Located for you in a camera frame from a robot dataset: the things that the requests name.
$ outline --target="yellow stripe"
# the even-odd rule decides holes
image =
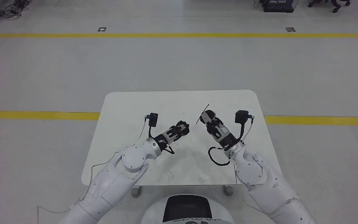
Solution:
[[[345,34],[137,33],[137,34],[0,34],[0,38],[358,38]]]
[[[100,113],[58,111],[0,111],[0,119],[98,120]],[[266,124],[358,125],[355,116],[265,116]]]
[[[0,111],[0,119],[98,120],[100,113],[57,111]]]
[[[358,125],[352,116],[265,116],[266,124]]]

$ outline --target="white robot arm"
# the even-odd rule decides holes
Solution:
[[[241,141],[244,124],[248,119],[253,122],[254,116],[247,111],[236,113],[235,122],[241,124],[241,134],[238,139],[231,134],[216,114],[207,110],[202,113],[200,120],[206,124],[207,131],[222,146],[226,156],[237,165],[236,176],[247,188],[250,196],[260,207],[261,211],[276,224],[315,224],[312,215],[302,203],[298,194],[293,190],[284,177],[259,154],[251,154]],[[267,174],[264,184],[257,184]]]
[[[149,126],[155,127],[158,114],[150,114]],[[60,224],[95,224],[109,212],[135,183],[147,171],[146,159],[155,160],[163,150],[169,151],[170,143],[189,133],[189,125],[183,121],[171,126],[169,130],[156,137],[149,137],[141,147],[132,146],[117,152],[107,165],[96,175],[89,185],[86,196],[76,203]],[[116,167],[122,160],[126,170],[136,173],[134,178],[127,178]]]

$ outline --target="white floor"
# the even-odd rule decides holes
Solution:
[[[358,32],[358,5],[263,13],[248,0],[33,1],[0,33]],[[100,111],[114,91],[251,89],[265,115],[358,116],[357,39],[0,39],[0,110]],[[85,190],[81,173],[96,122],[0,120],[0,223],[35,223],[36,206],[66,209]],[[318,223],[355,223],[357,127],[269,125],[284,176]],[[147,187],[101,223],[139,223],[176,193],[229,208],[237,223],[270,223],[242,188]],[[61,215],[41,212],[40,223]]]

